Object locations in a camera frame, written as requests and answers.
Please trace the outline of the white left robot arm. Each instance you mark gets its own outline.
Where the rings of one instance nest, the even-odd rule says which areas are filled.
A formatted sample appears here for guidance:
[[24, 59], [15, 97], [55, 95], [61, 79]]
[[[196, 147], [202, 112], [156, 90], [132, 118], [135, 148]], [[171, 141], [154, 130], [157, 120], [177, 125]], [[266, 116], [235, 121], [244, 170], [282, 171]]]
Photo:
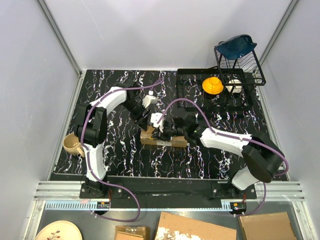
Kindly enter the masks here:
[[129, 111], [129, 118], [142, 130], [147, 130], [151, 111], [139, 99], [142, 89], [134, 81], [119, 83], [110, 88], [103, 96], [88, 104], [76, 107], [76, 126], [74, 134], [80, 141], [86, 160], [86, 177], [94, 182], [90, 192], [97, 198], [108, 193], [108, 186], [101, 180], [106, 176], [103, 161], [103, 142], [107, 138], [107, 116], [117, 106], [122, 105]]

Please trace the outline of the brown cardboard express box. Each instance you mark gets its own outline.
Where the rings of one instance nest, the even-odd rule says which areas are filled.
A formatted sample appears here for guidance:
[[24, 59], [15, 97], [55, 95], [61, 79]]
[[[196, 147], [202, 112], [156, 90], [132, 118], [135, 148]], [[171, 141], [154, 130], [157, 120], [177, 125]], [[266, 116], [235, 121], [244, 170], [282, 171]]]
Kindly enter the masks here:
[[165, 140], [163, 137], [157, 136], [157, 130], [152, 126], [148, 126], [146, 131], [141, 130], [140, 142], [143, 145], [176, 148], [186, 148], [188, 145], [188, 142], [183, 136], [174, 136], [169, 140]]

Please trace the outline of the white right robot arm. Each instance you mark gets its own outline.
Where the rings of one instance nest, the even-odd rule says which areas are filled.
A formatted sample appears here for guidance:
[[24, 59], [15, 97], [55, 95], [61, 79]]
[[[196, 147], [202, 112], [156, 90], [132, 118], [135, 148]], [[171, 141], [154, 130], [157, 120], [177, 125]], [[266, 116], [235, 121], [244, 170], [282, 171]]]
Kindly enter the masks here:
[[172, 120], [160, 121], [164, 139], [184, 137], [191, 146], [219, 149], [243, 158], [245, 167], [238, 170], [227, 185], [228, 195], [239, 198], [257, 182], [270, 183], [284, 161], [284, 155], [264, 133], [237, 134], [197, 122], [194, 115], [179, 108]]

